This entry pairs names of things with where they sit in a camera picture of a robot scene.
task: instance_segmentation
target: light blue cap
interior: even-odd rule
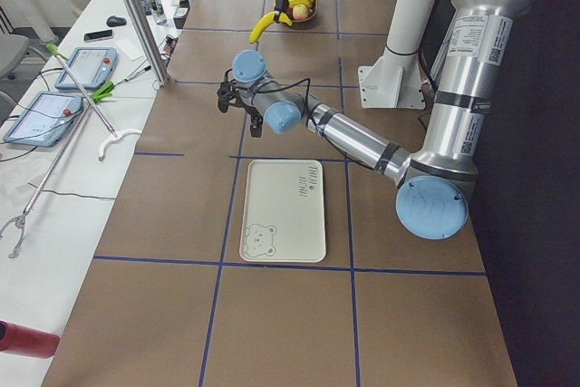
[[[407,180],[397,192],[397,216],[414,235],[444,239],[461,230],[468,219],[463,192],[446,179],[419,176]]]
[[[266,61],[256,50],[244,50],[234,58],[232,69],[238,82],[255,82],[266,73]]]
[[[276,133],[290,131],[301,118],[302,114],[293,102],[276,102],[264,113],[264,121]]]

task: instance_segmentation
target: yellow banana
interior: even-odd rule
[[[291,8],[294,8],[296,5],[306,5],[309,8],[312,8],[314,0],[288,0],[288,4]]]
[[[266,30],[266,28],[272,23],[275,23],[274,20],[275,16],[276,12],[271,12],[264,15],[262,18],[258,20],[256,26],[254,26],[254,29],[252,29],[252,32],[250,34],[250,44],[257,43],[257,40],[260,39],[260,36],[262,36],[262,33]],[[290,17],[286,13],[280,13],[279,23],[284,23],[291,26],[292,20],[290,20]]]

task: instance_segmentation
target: white desk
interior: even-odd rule
[[[163,4],[167,16],[172,17],[175,7],[169,5],[169,0],[163,0]],[[126,17],[128,24],[114,28],[115,37],[112,40],[84,44],[82,36],[86,32],[105,29],[105,21],[110,15]],[[176,36],[178,33],[170,19],[163,26],[155,25],[151,17],[149,20],[155,40],[161,47],[167,34]],[[118,43],[123,41],[143,53],[122,0],[92,0],[60,44],[59,51],[66,55],[72,53],[75,47],[85,45],[119,49]],[[146,61],[144,54],[138,59],[131,59],[123,50],[118,51],[119,61],[111,77],[115,83]],[[59,67],[59,64],[51,58],[44,69],[53,67]],[[56,77],[57,74],[46,76],[51,85]],[[105,99],[100,108],[115,129],[142,129],[157,88],[153,72],[146,72],[113,90],[113,95]],[[45,90],[44,82],[36,80],[21,104],[26,106],[39,91]],[[21,112],[21,108],[14,110],[14,114]],[[0,127],[0,137],[4,136],[12,122],[7,121]],[[49,179],[46,189],[115,198],[131,162],[138,136],[132,135],[111,145],[105,160],[99,162],[98,148],[108,135],[96,114],[90,113]],[[28,183],[38,184],[58,147],[37,149],[20,159],[0,162],[0,226],[22,213],[34,192]],[[0,145],[3,159],[29,149],[14,144]],[[79,198],[44,192],[26,219],[25,239],[20,256],[16,259],[8,258],[8,254],[18,241],[20,230],[14,225],[6,230],[5,237],[0,240],[0,319],[62,334],[113,202],[113,199]],[[51,360],[0,353],[0,385],[38,387]]]

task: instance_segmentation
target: black mouse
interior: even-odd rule
[[[107,25],[109,27],[124,26],[127,24],[127,20],[123,17],[118,17],[117,15],[112,15],[107,19]]]

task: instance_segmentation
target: red cup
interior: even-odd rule
[[[59,340],[56,334],[0,321],[0,352],[48,358],[56,352]]]

